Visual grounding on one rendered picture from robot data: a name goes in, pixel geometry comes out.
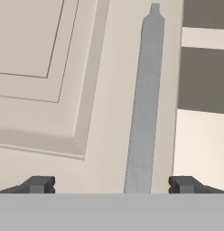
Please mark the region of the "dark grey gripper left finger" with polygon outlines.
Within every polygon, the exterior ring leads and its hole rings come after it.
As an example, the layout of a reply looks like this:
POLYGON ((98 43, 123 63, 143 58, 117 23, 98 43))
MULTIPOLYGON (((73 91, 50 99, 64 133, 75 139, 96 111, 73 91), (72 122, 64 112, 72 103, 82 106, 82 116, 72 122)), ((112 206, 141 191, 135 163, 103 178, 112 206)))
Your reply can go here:
POLYGON ((51 193, 55 192, 54 176, 32 176, 20 185, 2 189, 0 193, 51 193))

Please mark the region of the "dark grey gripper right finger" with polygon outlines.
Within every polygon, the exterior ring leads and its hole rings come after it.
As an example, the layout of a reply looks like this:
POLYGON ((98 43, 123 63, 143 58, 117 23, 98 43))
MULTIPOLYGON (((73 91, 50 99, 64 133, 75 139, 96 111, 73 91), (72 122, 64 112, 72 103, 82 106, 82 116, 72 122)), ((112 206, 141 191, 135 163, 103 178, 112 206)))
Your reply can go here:
POLYGON ((171 176, 168 182, 170 185, 170 193, 224 193, 224 190, 204 185, 192 176, 171 176))

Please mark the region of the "cream panelled cabinet door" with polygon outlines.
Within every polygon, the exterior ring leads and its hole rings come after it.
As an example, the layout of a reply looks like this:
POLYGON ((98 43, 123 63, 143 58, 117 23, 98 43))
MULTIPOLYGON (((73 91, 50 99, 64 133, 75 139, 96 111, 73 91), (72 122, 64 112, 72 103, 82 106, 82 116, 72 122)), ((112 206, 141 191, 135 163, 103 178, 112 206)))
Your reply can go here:
POLYGON ((151 191, 173 173, 184 0, 0 0, 0 190, 125 193, 142 22, 165 19, 151 191))

